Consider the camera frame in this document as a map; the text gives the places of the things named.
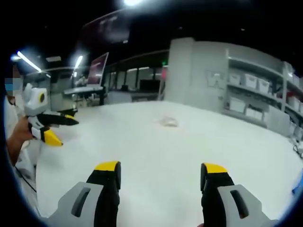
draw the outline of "desk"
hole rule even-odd
[[[98,94],[100,96],[99,105],[104,105],[104,89],[103,87],[75,87],[64,90],[65,95],[91,95]]]
[[[179,127],[156,123],[174,117]],[[44,147],[37,164],[42,215],[95,165],[119,160],[122,186],[117,225],[195,227],[203,222],[200,165],[224,166],[279,218],[292,200],[302,163],[290,142],[259,126],[169,102],[140,102],[80,109],[80,121],[55,129],[64,145]]]

